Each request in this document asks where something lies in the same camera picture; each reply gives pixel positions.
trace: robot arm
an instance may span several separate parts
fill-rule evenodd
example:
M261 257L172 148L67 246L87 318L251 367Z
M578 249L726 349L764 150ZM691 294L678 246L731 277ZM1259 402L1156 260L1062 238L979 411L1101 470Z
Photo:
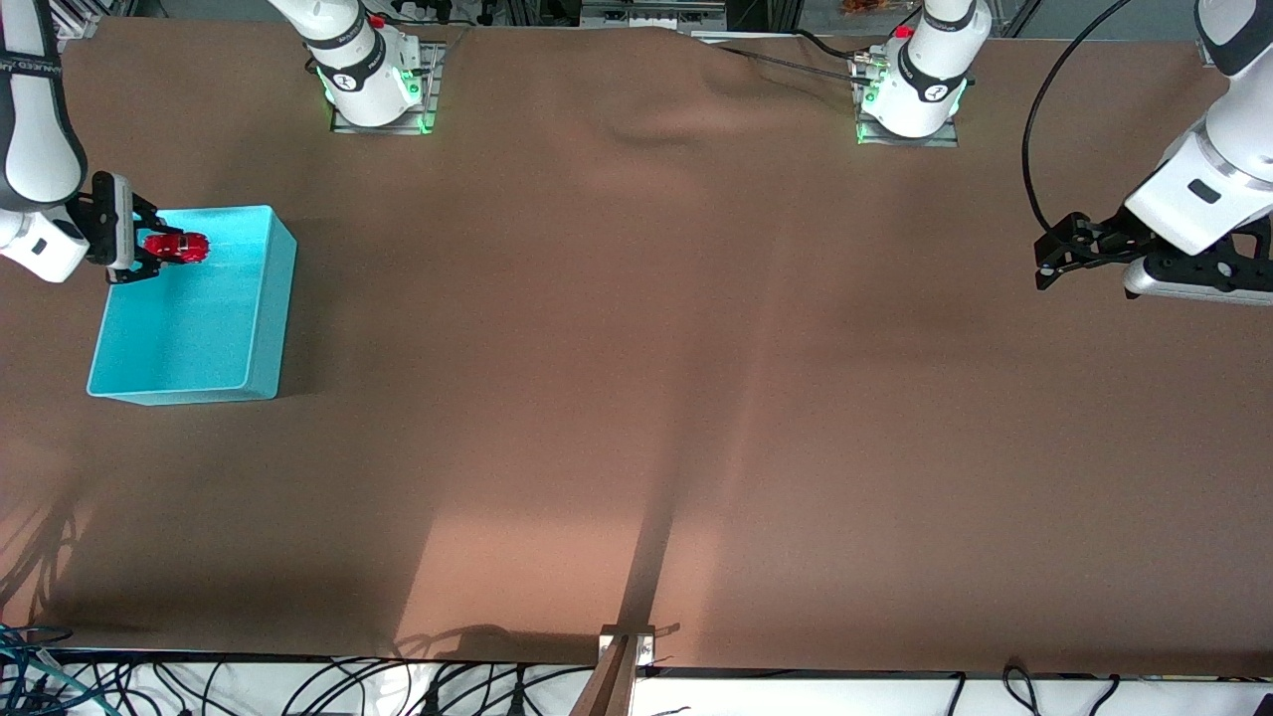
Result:
M88 172L62 97L47 0L0 4L0 254L61 282L89 250L64 204Z
M1273 210L1273 0L1199 0L1195 19L1228 92L1125 201L1190 256Z
M939 130L959 108L967 69L990 36L990 20L985 0L925 0L914 34L885 43L895 71L867 96L862 111L904 138Z
M318 62L332 104L350 122L387 125L420 101L404 82L420 66L420 42L373 27L360 0L270 0Z
M1194 18L1228 92L1118 214L1071 214L1035 242L1040 290L1073 269L1129 264L1129 298L1273 306L1273 0L1198 0ZM1240 252L1235 234L1254 237L1254 252Z

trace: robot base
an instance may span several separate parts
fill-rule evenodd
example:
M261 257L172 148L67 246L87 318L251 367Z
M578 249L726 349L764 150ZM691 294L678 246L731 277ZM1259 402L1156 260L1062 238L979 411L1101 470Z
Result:
M849 60L849 70L853 76L864 76L871 80L867 87L854 85L853 108L858 124L858 144L887 144L891 147L959 147L959 134L955 131L953 115L946 118L941 129L936 132L914 139L901 136L885 129L873 115L862 110L866 97L878 90L880 84L887 78L890 55L887 45L875 45L869 50L869 61Z
M854 110L858 121L858 144L889 144L891 147L959 147L959 135L955 132L955 122L946 120L942 129L934 134L920 139L896 135L883 127L880 120L862 111L862 99L858 97L862 90L854 92Z
M438 96L442 92L442 69L446 64L446 55L447 45L444 42L419 42L419 62L414 64L419 68L419 74L404 75L402 78L406 92L412 96L418 94L419 101L407 107L406 112L397 120L376 127L364 127L346 120L340 110L332 104L331 131L378 135L432 134L438 116Z

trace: cyan plastic bin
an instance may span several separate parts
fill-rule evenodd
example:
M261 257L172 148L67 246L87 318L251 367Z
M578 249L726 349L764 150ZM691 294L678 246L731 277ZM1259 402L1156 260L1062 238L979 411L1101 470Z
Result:
M111 287L89 395L139 405L274 397L297 240L269 206L159 215L206 234L207 260Z

